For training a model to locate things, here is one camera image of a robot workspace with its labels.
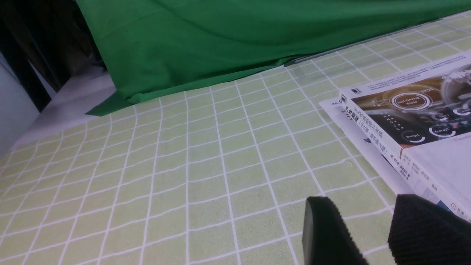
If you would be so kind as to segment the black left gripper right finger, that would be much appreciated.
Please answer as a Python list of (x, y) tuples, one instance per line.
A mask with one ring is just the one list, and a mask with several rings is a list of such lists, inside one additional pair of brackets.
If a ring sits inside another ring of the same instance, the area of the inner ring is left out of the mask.
[(470, 223), (414, 194), (397, 196), (387, 243), (398, 265), (471, 263)]

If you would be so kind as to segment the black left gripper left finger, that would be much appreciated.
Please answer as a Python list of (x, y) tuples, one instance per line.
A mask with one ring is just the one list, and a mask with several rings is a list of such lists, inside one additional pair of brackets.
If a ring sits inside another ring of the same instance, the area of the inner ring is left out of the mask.
[(305, 265), (368, 265), (328, 197), (306, 199), (302, 247)]

